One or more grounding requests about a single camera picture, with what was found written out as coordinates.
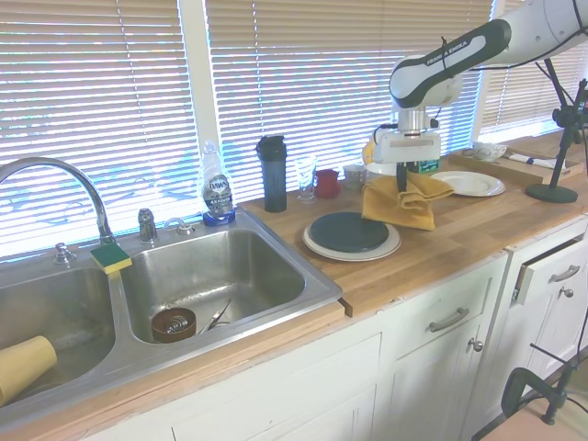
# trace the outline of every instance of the open drawer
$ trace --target open drawer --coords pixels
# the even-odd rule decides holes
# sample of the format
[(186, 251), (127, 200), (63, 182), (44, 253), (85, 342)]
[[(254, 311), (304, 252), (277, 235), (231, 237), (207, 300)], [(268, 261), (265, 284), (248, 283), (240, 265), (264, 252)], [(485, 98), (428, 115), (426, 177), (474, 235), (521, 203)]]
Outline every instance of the open drawer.
[(516, 283), (516, 302), (525, 304), (574, 277), (585, 277), (587, 261), (588, 241), (572, 240), (524, 263)]

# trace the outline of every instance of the butcher block counter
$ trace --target butcher block counter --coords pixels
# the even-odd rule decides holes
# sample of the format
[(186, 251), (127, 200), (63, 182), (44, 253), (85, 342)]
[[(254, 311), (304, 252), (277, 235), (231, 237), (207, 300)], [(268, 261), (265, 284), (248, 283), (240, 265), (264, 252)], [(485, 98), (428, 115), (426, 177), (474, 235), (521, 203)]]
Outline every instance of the butcher block counter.
[[(522, 139), (511, 144), (519, 150), (553, 154), (560, 134)], [(573, 146), (570, 158), (583, 161), (583, 146)], [(444, 160), (441, 170), (464, 170)], [(401, 247), (374, 262), (344, 263), (321, 257), (302, 242), (302, 232), (314, 220), (337, 211), (361, 211), (359, 193), (342, 192), (334, 199), (302, 204), (288, 194), (288, 209), (264, 211), (264, 201), (243, 204), (344, 292), (347, 315), (355, 317), (403, 298), (416, 288), (435, 283), (460, 269), (583, 214), (588, 205), (588, 179), (577, 175), (563, 181), (580, 193), (578, 203), (553, 205), (525, 195), (518, 185), (504, 181), (506, 192), (494, 198), (452, 196), (433, 202), (436, 229), (425, 232), (399, 227)]]
[[(559, 134), (512, 142), (519, 150), (554, 153)], [(573, 146), (571, 158), (583, 160), (583, 148)], [(458, 169), (442, 164), (443, 170)], [(243, 204), (343, 289), (343, 306), (327, 305), (109, 390), (94, 398), (55, 412), (14, 430), (2, 431), (0, 440), (80, 439), (114, 425), (137, 413), (226, 379), (236, 372), (284, 354), (351, 322), (348, 316), (365, 316), (401, 298), (416, 288), (436, 281), (495, 254), (507, 245), (523, 241), (583, 214), (588, 206), (588, 179), (578, 175), (565, 181), (580, 193), (579, 201), (552, 205), (525, 196), (520, 186), (505, 182), (507, 190), (494, 198), (449, 197), (433, 204), (436, 229), (433, 232), (399, 228), (401, 247), (394, 254), (374, 262), (342, 263), (320, 257), (301, 240), (303, 230), (315, 219), (336, 211), (359, 211), (359, 193), (344, 192), (335, 199), (318, 199), (303, 205), (288, 195), (288, 209), (272, 214), (263, 210), (263, 200)]]

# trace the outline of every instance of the faucet handle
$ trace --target faucet handle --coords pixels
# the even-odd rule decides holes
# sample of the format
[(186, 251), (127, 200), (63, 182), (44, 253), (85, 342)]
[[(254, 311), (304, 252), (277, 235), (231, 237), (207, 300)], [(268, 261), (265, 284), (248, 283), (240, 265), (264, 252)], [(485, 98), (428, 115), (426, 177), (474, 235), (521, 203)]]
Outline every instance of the faucet handle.
[(55, 245), (55, 249), (57, 250), (57, 254), (53, 258), (53, 263), (55, 265), (66, 265), (70, 262), (74, 261), (77, 257), (74, 253), (67, 249), (67, 246), (63, 242), (59, 242)]
[(150, 209), (139, 210), (139, 237), (141, 243), (154, 243), (157, 241), (157, 228), (155, 219)]
[(188, 236), (192, 233), (192, 225), (187, 225), (182, 218), (172, 218), (165, 223), (164, 228), (167, 229), (172, 223), (177, 223), (177, 228), (175, 231), (180, 236)]

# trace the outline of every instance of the black stand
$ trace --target black stand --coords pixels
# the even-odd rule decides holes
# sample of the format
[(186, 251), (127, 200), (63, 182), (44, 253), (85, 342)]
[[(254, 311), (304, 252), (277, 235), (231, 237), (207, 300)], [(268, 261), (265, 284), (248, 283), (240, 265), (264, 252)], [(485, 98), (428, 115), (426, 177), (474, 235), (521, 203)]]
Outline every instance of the black stand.
[(566, 388), (570, 384), (571, 374), (578, 370), (579, 365), (574, 365), (571, 361), (566, 362), (536, 345), (531, 345), (531, 347), (543, 354), (555, 358), (564, 365), (560, 381), (558, 381), (557, 386), (552, 387), (530, 370), (523, 367), (517, 367), (511, 372), (508, 381), (506, 381), (501, 407), (503, 408), (504, 416), (507, 418), (513, 416), (519, 410), (521, 397), (523, 396), (525, 388), (530, 386), (532, 389), (539, 392), (542, 398), (547, 399), (549, 402), (549, 407), (545, 414), (541, 416), (541, 421), (545, 424), (554, 425), (557, 411), (563, 407), (568, 399)]
[(563, 128), (563, 134), (561, 135), (560, 142), (560, 153), (558, 154), (558, 160), (551, 176), (551, 182), (547, 184), (533, 184), (526, 188), (526, 193), (531, 197), (545, 202), (553, 202), (557, 204), (569, 204), (575, 202), (578, 199), (578, 193), (573, 190), (564, 187), (558, 187), (558, 181), (560, 180), (561, 168), (563, 167), (564, 160), (566, 159), (566, 153), (574, 140), (577, 140), (578, 130), (582, 127), (582, 112), (580, 111), (580, 102), (584, 96), (584, 91), (588, 82), (585, 79), (580, 81), (578, 87), (578, 93), (576, 99), (572, 105), (568, 105), (565, 95), (563, 95), (563, 88), (561, 87), (560, 80), (555, 73), (553, 63), (551, 59), (545, 60), (545, 65), (548, 68), (551, 82), (555, 87), (555, 91), (560, 99), (561, 109), (553, 111), (553, 120), (558, 124), (559, 127)]

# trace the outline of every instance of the white mug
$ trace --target white mug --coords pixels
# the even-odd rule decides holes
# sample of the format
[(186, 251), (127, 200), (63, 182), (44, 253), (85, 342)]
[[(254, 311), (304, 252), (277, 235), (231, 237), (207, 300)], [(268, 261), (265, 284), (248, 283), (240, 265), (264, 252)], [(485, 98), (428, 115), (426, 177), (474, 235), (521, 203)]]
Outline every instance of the white mug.
[(495, 161), (506, 153), (506, 145), (491, 142), (473, 143), (473, 156), (481, 161)]

